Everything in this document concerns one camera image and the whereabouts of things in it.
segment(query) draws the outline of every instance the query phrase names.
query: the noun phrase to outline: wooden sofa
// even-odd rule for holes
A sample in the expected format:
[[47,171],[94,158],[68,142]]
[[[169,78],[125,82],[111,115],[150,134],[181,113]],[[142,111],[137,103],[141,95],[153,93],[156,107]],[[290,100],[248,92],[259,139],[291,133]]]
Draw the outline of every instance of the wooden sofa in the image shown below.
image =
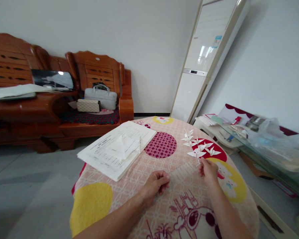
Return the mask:
[[[42,60],[32,51],[41,48],[32,46],[9,34],[0,34],[0,87],[33,83],[31,69],[45,69]],[[65,58],[50,57],[50,69],[69,71]],[[26,145],[38,153],[53,152],[56,145],[50,137],[64,136],[59,130],[59,114],[69,110],[66,93],[37,93],[28,100],[0,102],[0,144]]]
[[[40,46],[0,34],[0,87],[33,83],[31,69],[68,71],[75,89],[0,102],[0,144],[26,145],[38,153],[53,152],[56,146],[69,150],[78,138],[102,136],[134,119],[131,71],[124,69],[122,63],[88,51],[68,52],[66,59],[50,56]],[[87,87],[97,82],[104,82],[118,94],[118,122],[102,125],[63,122],[60,116],[69,111],[67,97],[77,99],[78,93],[83,95]]]
[[117,93],[119,106],[119,122],[117,124],[87,124],[63,122],[59,129],[63,137],[50,138],[61,150],[74,148],[78,138],[102,136],[129,120],[134,119],[134,106],[131,88],[131,71],[122,63],[107,55],[97,55],[90,51],[68,52],[66,54],[70,73],[80,87],[81,93],[86,88],[92,88],[93,83],[103,82],[111,91]]

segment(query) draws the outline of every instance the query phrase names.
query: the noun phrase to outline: seat cushion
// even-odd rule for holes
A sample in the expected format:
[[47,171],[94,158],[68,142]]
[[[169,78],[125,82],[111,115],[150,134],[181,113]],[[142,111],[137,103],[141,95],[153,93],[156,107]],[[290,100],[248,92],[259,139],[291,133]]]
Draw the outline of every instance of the seat cushion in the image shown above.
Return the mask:
[[86,123],[86,124],[117,124],[120,121],[120,112],[116,108],[113,114],[93,115],[86,112],[65,112],[60,115],[62,123]]

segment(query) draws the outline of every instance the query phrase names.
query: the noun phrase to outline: forearm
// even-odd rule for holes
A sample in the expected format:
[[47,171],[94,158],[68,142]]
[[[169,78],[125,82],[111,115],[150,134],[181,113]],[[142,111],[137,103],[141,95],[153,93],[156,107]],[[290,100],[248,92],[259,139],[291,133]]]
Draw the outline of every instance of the forearm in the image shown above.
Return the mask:
[[126,238],[145,207],[141,195],[136,194],[122,207],[79,233],[75,239]]
[[222,238],[252,238],[238,213],[228,201],[218,181],[211,182],[209,188],[209,197]]

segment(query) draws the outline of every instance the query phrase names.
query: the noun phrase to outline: tablecloth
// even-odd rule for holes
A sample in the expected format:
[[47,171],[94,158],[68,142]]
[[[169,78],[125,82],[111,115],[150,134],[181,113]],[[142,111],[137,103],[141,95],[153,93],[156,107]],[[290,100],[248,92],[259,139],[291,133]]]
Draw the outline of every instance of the tablecloth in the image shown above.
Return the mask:
[[230,157],[198,128],[170,117],[148,117],[135,123],[157,131],[119,182],[86,165],[73,188],[74,206],[70,218],[73,236],[113,212],[134,196],[151,172],[165,170],[171,187],[142,215],[129,238],[221,238],[208,197],[208,189],[198,174],[197,159],[187,154],[185,132],[193,129],[192,141],[213,143],[217,155],[206,153],[219,166],[219,182],[254,238],[258,237],[259,215],[251,193]]

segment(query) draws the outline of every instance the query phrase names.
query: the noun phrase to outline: hand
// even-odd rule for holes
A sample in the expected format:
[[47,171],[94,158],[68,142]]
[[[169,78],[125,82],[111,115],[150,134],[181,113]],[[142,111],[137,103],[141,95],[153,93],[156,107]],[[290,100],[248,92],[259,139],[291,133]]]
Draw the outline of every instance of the hand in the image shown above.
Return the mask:
[[139,194],[146,206],[150,206],[157,192],[162,195],[166,188],[169,188],[169,175],[164,171],[152,172]]
[[201,164],[199,165],[199,174],[201,177],[204,176],[204,181],[209,186],[213,182],[218,183],[218,166],[212,161],[204,158],[200,159]]

